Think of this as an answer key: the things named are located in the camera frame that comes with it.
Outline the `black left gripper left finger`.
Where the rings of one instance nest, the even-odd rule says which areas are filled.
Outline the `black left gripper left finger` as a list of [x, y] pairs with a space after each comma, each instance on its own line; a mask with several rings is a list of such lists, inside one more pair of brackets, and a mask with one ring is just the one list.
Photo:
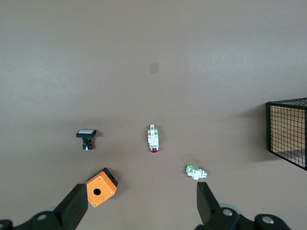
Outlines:
[[88, 209], [85, 184], [77, 184], [52, 211], [34, 215], [22, 230], [75, 230]]

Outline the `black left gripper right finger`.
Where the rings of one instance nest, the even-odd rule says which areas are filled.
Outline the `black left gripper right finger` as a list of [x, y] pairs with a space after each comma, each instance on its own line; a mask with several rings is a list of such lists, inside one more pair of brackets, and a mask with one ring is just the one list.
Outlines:
[[239, 227], [238, 213], [220, 207], [206, 182], [197, 182], [197, 209], [202, 220], [197, 230], [237, 230]]

